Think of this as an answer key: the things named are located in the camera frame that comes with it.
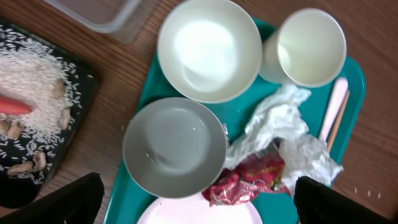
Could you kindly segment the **white paper bowl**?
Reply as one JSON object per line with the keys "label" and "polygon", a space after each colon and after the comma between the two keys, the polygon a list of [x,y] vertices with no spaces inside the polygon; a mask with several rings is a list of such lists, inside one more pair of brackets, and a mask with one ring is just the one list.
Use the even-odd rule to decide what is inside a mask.
{"label": "white paper bowl", "polygon": [[167,81],[202,103],[223,103],[244,93],[262,63],[253,18],[232,1],[189,0],[163,21],[157,57]]}

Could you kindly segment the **crumpled white tissue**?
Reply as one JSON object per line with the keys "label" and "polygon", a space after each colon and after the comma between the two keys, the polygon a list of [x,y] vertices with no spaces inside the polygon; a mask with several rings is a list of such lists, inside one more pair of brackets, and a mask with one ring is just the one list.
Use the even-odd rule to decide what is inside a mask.
{"label": "crumpled white tissue", "polygon": [[311,94],[308,89],[282,85],[261,101],[244,133],[227,150],[223,167],[234,169],[249,155],[280,139],[279,154],[285,162],[281,181],[291,195],[295,194],[296,181],[303,176],[331,185],[343,166],[330,157],[324,141],[308,133],[309,128],[301,118],[299,106]]}

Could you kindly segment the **white paper cup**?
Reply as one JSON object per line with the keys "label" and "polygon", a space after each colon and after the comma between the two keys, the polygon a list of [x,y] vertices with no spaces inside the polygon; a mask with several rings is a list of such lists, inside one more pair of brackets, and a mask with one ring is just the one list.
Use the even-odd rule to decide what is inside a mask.
{"label": "white paper cup", "polygon": [[264,41],[259,75],[271,83],[320,87],[337,77],[346,55],[336,19],[320,9],[300,9]]}

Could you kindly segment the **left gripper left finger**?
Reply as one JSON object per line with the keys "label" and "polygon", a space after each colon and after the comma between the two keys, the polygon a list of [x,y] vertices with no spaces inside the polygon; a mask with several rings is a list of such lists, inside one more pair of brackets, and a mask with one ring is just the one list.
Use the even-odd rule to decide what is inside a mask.
{"label": "left gripper left finger", "polygon": [[41,199],[1,218],[1,223],[95,222],[104,196],[99,173],[91,172]]}

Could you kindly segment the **black food waste tray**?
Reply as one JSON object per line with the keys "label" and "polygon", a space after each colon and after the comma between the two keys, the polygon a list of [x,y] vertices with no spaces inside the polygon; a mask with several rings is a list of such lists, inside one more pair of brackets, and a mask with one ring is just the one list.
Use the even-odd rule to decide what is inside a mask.
{"label": "black food waste tray", "polygon": [[[68,152],[79,125],[91,108],[99,86],[98,78],[86,62],[2,18],[1,52],[19,49],[48,56],[60,67],[65,74],[65,93],[73,104],[68,128],[51,138],[44,139],[37,132],[28,130],[24,130],[18,139],[1,136],[1,206],[6,208],[20,208],[31,203],[53,177]],[[7,175],[8,168],[31,160],[36,151],[45,153],[45,168],[17,176]]]}

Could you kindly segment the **white plastic fork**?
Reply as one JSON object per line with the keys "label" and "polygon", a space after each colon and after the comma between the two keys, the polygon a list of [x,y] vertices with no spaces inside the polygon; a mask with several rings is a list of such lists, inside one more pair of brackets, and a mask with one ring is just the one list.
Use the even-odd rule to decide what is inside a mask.
{"label": "white plastic fork", "polygon": [[323,123],[318,137],[320,140],[324,142],[327,140],[327,137],[332,128],[332,124],[334,123],[337,114],[340,110],[340,107],[343,104],[343,100],[346,96],[347,91],[348,91],[347,79],[345,77],[337,78],[334,82],[328,106],[326,108],[326,113],[323,118]]}

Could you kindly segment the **clear plastic bin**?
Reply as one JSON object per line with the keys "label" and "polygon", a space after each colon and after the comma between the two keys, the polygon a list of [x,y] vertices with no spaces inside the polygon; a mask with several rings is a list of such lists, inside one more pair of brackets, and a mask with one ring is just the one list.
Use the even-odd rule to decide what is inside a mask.
{"label": "clear plastic bin", "polygon": [[128,44],[159,0],[45,0],[87,28]]}

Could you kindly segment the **pile of white rice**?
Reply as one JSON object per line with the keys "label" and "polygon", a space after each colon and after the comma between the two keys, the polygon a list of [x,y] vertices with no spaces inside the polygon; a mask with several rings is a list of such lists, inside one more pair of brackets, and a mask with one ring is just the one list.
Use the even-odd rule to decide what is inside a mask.
{"label": "pile of white rice", "polygon": [[48,56],[27,49],[1,52],[1,95],[19,100],[32,108],[29,114],[1,113],[1,120],[18,123],[22,132],[35,131],[44,139],[58,134],[61,131],[57,126],[60,110],[71,109],[73,104],[66,93],[60,99],[53,97],[55,82],[64,82],[64,75]]}

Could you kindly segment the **wooden chopstick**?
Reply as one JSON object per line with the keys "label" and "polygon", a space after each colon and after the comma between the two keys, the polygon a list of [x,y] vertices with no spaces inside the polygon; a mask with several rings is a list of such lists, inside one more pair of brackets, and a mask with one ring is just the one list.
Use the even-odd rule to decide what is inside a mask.
{"label": "wooden chopstick", "polygon": [[333,128],[332,128],[331,133],[330,133],[329,138],[328,138],[328,150],[329,151],[331,151],[331,149],[333,147],[333,143],[334,143],[334,141],[336,139],[336,135],[337,135],[338,129],[340,127],[340,123],[341,123],[343,114],[345,112],[345,108],[346,108],[346,105],[347,105],[347,102],[348,102],[348,99],[349,99],[349,95],[350,95],[350,91],[348,90],[346,92],[344,100],[343,100],[343,102],[342,102],[342,104],[340,106],[340,109],[338,111],[338,114],[337,114],[337,117],[335,119],[335,122],[333,123]]}

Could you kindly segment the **red snack wrapper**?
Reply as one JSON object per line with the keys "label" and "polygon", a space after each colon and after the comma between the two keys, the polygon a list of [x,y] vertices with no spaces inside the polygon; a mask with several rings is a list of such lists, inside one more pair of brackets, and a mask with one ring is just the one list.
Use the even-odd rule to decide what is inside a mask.
{"label": "red snack wrapper", "polygon": [[233,170],[225,169],[201,194],[212,207],[246,203],[261,193],[289,193],[281,180],[284,167],[285,162],[272,143],[265,150],[248,156]]}

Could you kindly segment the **pink round plate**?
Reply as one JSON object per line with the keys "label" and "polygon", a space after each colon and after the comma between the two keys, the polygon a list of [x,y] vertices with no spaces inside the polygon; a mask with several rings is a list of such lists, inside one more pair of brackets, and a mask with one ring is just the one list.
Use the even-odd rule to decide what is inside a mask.
{"label": "pink round plate", "polygon": [[210,206],[202,194],[180,199],[158,198],[141,215],[138,224],[261,224],[250,202]]}

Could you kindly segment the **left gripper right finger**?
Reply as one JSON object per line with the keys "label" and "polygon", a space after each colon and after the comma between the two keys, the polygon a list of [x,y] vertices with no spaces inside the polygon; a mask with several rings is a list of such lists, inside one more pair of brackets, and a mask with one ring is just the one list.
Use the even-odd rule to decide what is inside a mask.
{"label": "left gripper right finger", "polygon": [[301,224],[391,224],[392,221],[309,177],[296,181],[294,204]]}

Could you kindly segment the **orange carrot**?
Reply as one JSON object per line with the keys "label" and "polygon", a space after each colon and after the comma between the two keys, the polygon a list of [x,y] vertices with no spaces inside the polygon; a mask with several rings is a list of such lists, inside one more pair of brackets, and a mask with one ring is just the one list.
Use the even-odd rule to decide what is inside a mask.
{"label": "orange carrot", "polygon": [[1,113],[10,115],[22,115],[29,114],[32,112],[32,108],[19,100],[1,96]]}

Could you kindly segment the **grey melamine bowl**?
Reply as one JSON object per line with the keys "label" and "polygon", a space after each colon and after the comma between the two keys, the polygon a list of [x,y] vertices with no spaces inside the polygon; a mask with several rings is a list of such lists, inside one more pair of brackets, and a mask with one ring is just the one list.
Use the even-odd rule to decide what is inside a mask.
{"label": "grey melamine bowl", "polygon": [[207,189],[221,174],[228,140],[219,119],[186,98],[164,98],[143,107],[123,139],[123,160],[135,183],[163,198]]}

